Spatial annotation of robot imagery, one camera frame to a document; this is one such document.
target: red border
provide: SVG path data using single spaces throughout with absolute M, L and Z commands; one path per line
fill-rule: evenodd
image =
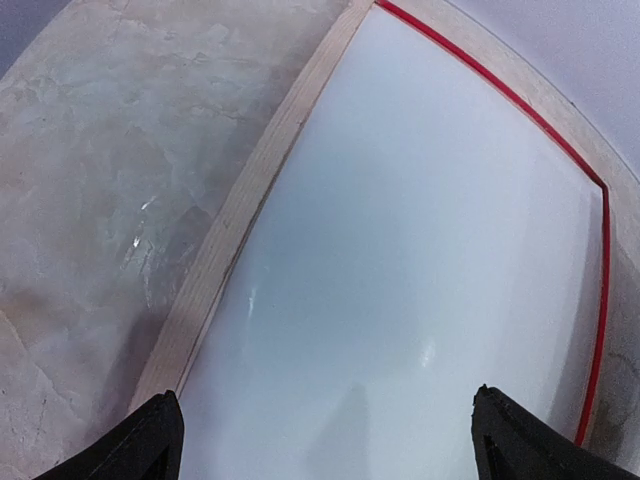
M 602 285 L 600 292 L 600 310 L 598 312 L 598 332 L 596 334 L 596 344 L 593 352 L 593 360 L 591 363 L 591 372 L 589 374 L 589 383 L 587 384 L 587 394 L 582 406 L 582 414 L 580 415 L 580 423 L 574 443 L 582 445 L 591 411 L 593 410 L 593 402 L 598 385 L 598 377 L 600 375 L 600 366 L 602 363 L 602 352 L 604 349 L 605 329 L 607 325 L 607 307 L 609 304 L 609 277 L 611 270 L 611 218 L 609 213 L 609 189 L 604 181 L 596 174 L 589 164 L 580 156 L 580 154 L 567 142 L 558 131 L 547 122 L 542 115 L 536 112 L 531 105 L 522 99 L 516 92 L 507 86 L 502 80 L 494 75 L 487 67 L 482 65 L 478 60 L 465 52 L 462 48 L 451 42 L 449 39 L 436 32 L 433 28 L 418 20 L 413 15 L 405 12 L 397 5 L 389 0 L 376 0 L 376 3 L 387 12 L 395 15 L 400 20 L 411 25 L 415 29 L 424 33 L 431 40 L 436 42 L 449 53 L 464 62 L 467 66 L 476 71 L 485 80 L 491 83 L 495 88 L 502 92 L 509 100 L 522 109 L 531 119 L 549 135 L 573 161 L 587 174 L 587 176 L 602 189 Z

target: red line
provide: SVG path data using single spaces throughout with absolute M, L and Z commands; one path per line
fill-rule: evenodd
M 598 312 L 598 332 L 596 334 L 596 344 L 593 352 L 593 359 L 591 361 L 591 372 L 589 373 L 589 382 L 587 384 L 587 393 L 582 406 L 582 414 L 580 415 L 580 422 L 578 424 L 578 431 L 574 443 L 576 445 L 582 445 L 585 435 L 587 433 L 587 427 L 589 425 L 589 419 L 591 418 L 591 411 L 593 410 L 593 402 L 595 400 L 596 388 L 598 385 L 598 377 L 600 376 L 600 366 L 602 363 L 602 352 L 604 350 L 605 330 L 607 326 L 607 307 L 609 304 L 609 276 L 611 267 L 611 219 L 609 215 L 609 189 L 604 181 L 596 174 L 591 166 L 582 158 L 582 156 L 573 148 L 569 142 L 567 142 L 558 131 L 547 122 L 542 115 L 536 112 L 531 105 L 529 105 L 522 97 L 507 86 L 502 80 L 500 80 L 493 72 L 487 67 L 482 65 L 478 60 L 473 58 L 470 54 L 465 52 L 462 48 L 451 42 L 448 38 L 444 37 L 440 33 L 436 32 L 433 28 L 418 20 L 413 15 L 405 12 L 397 5 L 394 5 L 389 0 L 376 0 L 377 4 L 385 9 L 387 12 L 395 15 L 400 20 L 414 27 L 416 30 L 424 33 L 427 37 L 432 39 L 442 48 L 447 50 L 452 55 L 456 56 L 459 60 L 465 63 L 467 66 L 475 70 L 480 76 L 491 83 L 502 94 L 504 94 L 509 100 L 515 103 L 520 109 L 522 109 L 531 119 L 544 130 L 567 155 L 569 155 L 573 161 L 587 174 L 587 176 L 602 189 L 602 285 L 600 293 L 600 309 Z

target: glossy white surface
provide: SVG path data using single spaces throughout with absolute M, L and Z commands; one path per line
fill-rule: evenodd
M 181 478 L 475 478 L 476 389 L 575 433 L 600 190 L 378 8 L 240 256 L 181 398 Z

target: white panel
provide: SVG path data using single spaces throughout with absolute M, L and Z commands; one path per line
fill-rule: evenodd
M 182 479 L 476 478 L 483 383 L 572 437 L 601 211 L 527 117 L 374 8 L 187 381 Z

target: red tape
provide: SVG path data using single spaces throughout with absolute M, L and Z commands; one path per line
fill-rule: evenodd
M 591 361 L 591 372 L 589 373 L 589 382 L 587 384 L 587 393 L 585 395 L 584 404 L 582 406 L 582 414 L 578 424 L 578 431 L 574 439 L 574 443 L 578 446 L 582 445 L 587 434 L 587 427 L 593 410 L 593 403 L 596 396 L 598 386 L 598 378 L 600 376 L 600 367 L 602 363 L 602 353 L 604 350 L 605 330 L 607 326 L 607 311 L 609 305 L 609 282 L 611 272 L 611 217 L 609 211 L 609 189 L 604 181 L 596 174 L 591 166 L 582 158 L 582 156 L 567 142 L 558 131 L 547 122 L 542 115 L 536 112 L 522 97 L 500 80 L 487 67 L 482 65 L 478 60 L 465 52 L 462 48 L 451 42 L 442 34 L 436 32 L 433 28 L 418 20 L 413 15 L 405 12 L 397 5 L 388 0 L 376 0 L 376 3 L 396 16 L 400 20 L 409 24 L 416 30 L 422 32 L 435 43 L 440 45 L 446 51 L 457 57 L 465 63 L 469 68 L 478 73 L 481 77 L 491 83 L 509 100 L 515 103 L 522 111 L 524 111 L 542 130 L 546 132 L 569 157 L 584 171 L 584 173 L 602 189 L 602 283 L 600 292 L 600 310 L 598 312 L 598 332 L 596 334 L 596 344 L 594 347 L 593 358 Z

